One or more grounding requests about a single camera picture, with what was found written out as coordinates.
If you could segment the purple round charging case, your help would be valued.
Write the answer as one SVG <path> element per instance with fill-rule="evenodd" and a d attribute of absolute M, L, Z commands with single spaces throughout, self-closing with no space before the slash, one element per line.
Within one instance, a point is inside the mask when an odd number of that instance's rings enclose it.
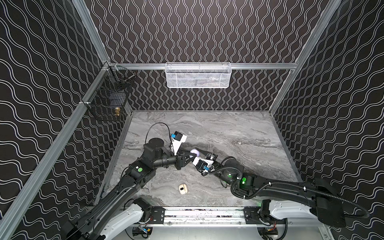
<path fill-rule="evenodd" d="M 200 156 L 200 152 L 199 152 L 197 149 L 192 149 L 190 152 L 191 152 L 192 154 L 196 154 L 197 157 Z"/>

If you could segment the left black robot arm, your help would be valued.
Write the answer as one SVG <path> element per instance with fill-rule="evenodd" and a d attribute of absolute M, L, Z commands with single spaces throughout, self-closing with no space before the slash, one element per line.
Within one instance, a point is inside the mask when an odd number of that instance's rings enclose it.
<path fill-rule="evenodd" d="M 99 203 L 79 220 L 65 223 L 60 231 L 63 240 L 112 240 L 129 226 L 150 220 L 151 206 L 134 196 L 156 174 L 158 168 L 175 166 L 178 170 L 200 153 L 182 148 L 168 150 L 162 139 L 144 144 L 143 154 L 122 173 L 120 181 Z"/>

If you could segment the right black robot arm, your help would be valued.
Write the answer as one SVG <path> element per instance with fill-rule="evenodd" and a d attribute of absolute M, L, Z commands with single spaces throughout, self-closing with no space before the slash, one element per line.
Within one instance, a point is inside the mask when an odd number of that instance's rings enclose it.
<path fill-rule="evenodd" d="M 272 220 L 299 217 L 316 218 L 325 225 L 344 228 L 347 219 L 370 217 L 367 209 L 342 198 L 321 179 L 312 183 L 271 180 L 246 173 L 244 166 L 234 157 L 217 162 L 214 154 L 196 158 L 194 165 L 202 176 L 214 175 L 229 186 L 236 198 L 251 200 L 263 197 L 258 215 L 266 224 Z"/>

